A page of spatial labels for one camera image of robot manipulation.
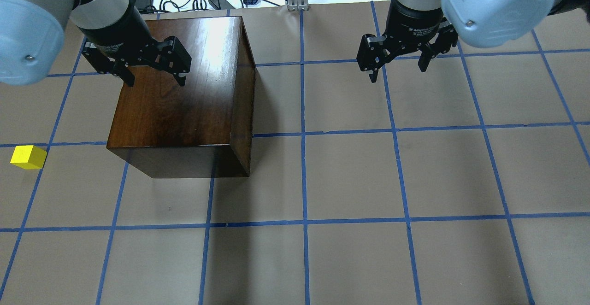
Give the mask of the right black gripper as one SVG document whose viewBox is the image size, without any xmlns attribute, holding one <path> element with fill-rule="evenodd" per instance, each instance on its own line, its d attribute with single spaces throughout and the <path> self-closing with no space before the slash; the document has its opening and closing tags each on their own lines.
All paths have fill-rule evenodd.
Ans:
<svg viewBox="0 0 590 305">
<path fill-rule="evenodd" d="M 458 42 L 459 34 L 441 8 L 420 11 L 391 3 L 384 33 L 363 35 L 356 61 L 374 84 L 380 68 L 393 59 L 420 52 L 419 69 L 426 72 L 432 59 L 448 53 Z"/>
</svg>

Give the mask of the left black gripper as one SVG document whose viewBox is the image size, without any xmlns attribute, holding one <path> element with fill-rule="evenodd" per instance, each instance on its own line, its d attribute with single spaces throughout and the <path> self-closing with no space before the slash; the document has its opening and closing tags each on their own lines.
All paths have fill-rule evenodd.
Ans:
<svg viewBox="0 0 590 305">
<path fill-rule="evenodd" d="M 89 40 L 85 42 L 82 55 L 99 73 L 116 74 L 127 87 L 134 87 L 135 76 L 127 66 L 150 66 L 173 75 L 180 87 L 185 87 L 186 74 L 190 72 L 192 58 L 176 36 L 162 42 L 152 39 L 138 45 L 119 43 L 102 47 Z"/>
</svg>

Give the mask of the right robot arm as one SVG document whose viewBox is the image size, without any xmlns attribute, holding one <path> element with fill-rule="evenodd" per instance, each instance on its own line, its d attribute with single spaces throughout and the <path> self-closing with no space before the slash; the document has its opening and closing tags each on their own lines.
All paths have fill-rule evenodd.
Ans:
<svg viewBox="0 0 590 305">
<path fill-rule="evenodd" d="M 383 34 L 362 36 L 356 60 L 371 82 L 387 63 L 416 52 L 424 72 L 460 39 L 472 47 L 499 47 L 546 17 L 577 8 L 589 13 L 589 0 L 390 0 Z"/>
</svg>

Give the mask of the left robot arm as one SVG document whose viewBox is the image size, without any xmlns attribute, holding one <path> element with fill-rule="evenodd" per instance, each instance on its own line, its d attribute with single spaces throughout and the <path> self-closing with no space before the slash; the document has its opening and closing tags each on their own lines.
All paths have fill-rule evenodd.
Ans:
<svg viewBox="0 0 590 305">
<path fill-rule="evenodd" d="M 175 36 L 157 41 L 134 0 L 0 0 L 1 82 L 35 84 L 48 76 L 72 22 L 86 37 L 82 55 L 95 72 L 135 83 L 132 66 L 150 66 L 185 85 L 192 58 Z"/>
</svg>

